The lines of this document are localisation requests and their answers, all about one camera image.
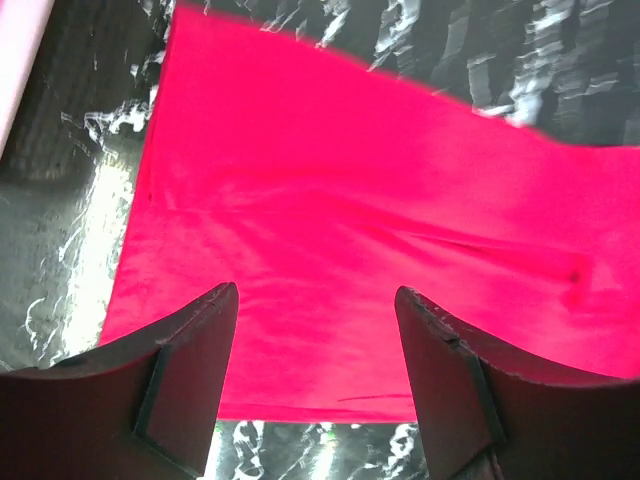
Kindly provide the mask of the red t shirt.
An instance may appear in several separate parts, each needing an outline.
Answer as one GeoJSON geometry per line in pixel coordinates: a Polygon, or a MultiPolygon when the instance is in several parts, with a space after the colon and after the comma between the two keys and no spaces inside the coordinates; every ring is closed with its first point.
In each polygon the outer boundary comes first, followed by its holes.
{"type": "Polygon", "coordinates": [[[227,420],[409,422],[401,286],[639,373],[639,152],[554,142],[288,33],[175,8],[101,340],[223,282],[227,420]]]}

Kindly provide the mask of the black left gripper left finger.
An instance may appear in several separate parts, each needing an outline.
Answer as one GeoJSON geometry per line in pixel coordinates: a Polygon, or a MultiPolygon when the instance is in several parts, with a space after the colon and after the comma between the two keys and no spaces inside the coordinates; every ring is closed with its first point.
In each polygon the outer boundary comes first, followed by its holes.
{"type": "Polygon", "coordinates": [[[239,307],[223,283],[109,344],[1,377],[5,479],[197,479],[239,307]]]}

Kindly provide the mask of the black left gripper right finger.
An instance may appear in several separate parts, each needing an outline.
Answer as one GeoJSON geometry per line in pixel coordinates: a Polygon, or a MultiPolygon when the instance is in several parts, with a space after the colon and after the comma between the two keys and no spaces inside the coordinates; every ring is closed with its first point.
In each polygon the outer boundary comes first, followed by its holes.
{"type": "Polygon", "coordinates": [[[546,360],[395,295],[432,479],[636,479],[639,383],[546,360]]]}

